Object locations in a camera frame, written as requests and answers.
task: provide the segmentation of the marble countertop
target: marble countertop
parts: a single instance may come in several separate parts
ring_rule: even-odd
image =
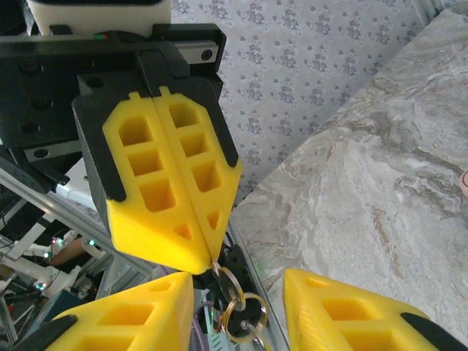
[[[468,344],[468,5],[445,10],[233,212],[284,330],[304,268]]]

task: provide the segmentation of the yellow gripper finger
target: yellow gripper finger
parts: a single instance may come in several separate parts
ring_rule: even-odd
[[[219,256],[241,162],[228,164],[206,108],[160,91],[131,93],[102,124],[126,195],[105,198],[108,227],[117,250],[200,274]]]
[[[283,301],[291,351],[438,350],[407,322],[423,312],[324,276],[287,269]]]
[[[70,309],[78,321],[47,351],[187,351],[192,276],[180,272]]]

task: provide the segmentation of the patterned wall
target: patterned wall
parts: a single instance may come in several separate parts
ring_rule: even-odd
[[[244,163],[238,200],[421,29],[411,0],[173,0],[227,35],[221,105]]]

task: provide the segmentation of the metal keyring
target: metal keyring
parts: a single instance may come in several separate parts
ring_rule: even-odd
[[[239,281],[236,279],[233,272],[229,268],[221,267],[217,261],[212,262],[212,269],[214,275],[219,280],[219,287],[221,288],[222,294],[227,301],[235,301],[235,310],[242,312],[246,309],[246,297],[244,291],[242,290]],[[230,282],[231,286],[226,288],[223,284],[224,282]]]
[[[261,350],[271,351],[271,347],[268,344],[268,342],[263,338],[262,334],[260,334],[252,324],[243,320],[241,323],[241,327],[245,330],[248,329],[250,333],[252,333],[252,335],[254,336],[254,341],[257,342],[257,345],[261,348]]]
[[[257,325],[255,326],[255,329],[257,330],[258,333],[262,333],[262,330],[266,326],[266,323],[268,321],[268,310],[267,310],[265,301],[259,295],[256,295],[253,292],[248,292],[248,293],[246,292],[244,295],[246,297],[246,300],[248,300],[250,298],[254,298],[258,302],[260,302],[261,315],[260,315],[260,320],[258,321]],[[229,339],[231,339],[234,342],[237,342],[238,344],[243,344],[244,342],[249,342],[249,341],[254,340],[255,336],[254,336],[253,333],[250,333],[247,336],[242,336],[240,338],[236,338],[227,329],[227,324],[229,322],[231,314],[234,311],[235,305],[236,305],[235,301],[231,301],[231,302],[229,302],[229,305],[227,305],[226,311],[224,312],[224,314],[222,316],[222,329],[223,329],[223,331],[226,333],[226,335],[229,337]]]

